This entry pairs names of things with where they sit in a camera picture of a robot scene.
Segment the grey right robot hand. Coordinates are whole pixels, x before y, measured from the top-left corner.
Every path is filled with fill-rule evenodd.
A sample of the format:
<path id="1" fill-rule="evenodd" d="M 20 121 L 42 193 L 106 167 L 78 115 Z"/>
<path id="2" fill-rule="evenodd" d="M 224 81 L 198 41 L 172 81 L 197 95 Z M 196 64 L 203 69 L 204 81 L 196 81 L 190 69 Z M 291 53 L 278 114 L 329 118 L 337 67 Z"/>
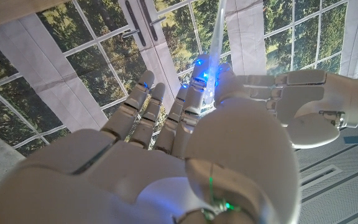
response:
<path id="1" fill-rule="evenodd" d="M 18 163 L 0 183 L 0 223 L 296 223 L 298 164 L 264 105 L 275 78 L 220 65 L 216 109 L 200 116 L 208 65 L 200 55 L 153 149 L 165 87 L 147 70 L 99 131 Z"/>

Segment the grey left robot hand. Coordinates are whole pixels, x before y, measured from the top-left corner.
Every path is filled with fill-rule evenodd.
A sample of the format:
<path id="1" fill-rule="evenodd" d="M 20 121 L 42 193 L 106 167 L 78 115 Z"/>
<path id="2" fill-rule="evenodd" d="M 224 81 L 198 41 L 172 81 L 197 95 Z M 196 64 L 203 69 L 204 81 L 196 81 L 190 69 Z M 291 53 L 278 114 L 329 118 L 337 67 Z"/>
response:
<path id="1" fill-rule="evenodd" d="M 341 128 L 358 127 L 358 79 L 324 70 L 297 70 L 235 80 L 279 120 L 295 149 L 329 144 Z"/>

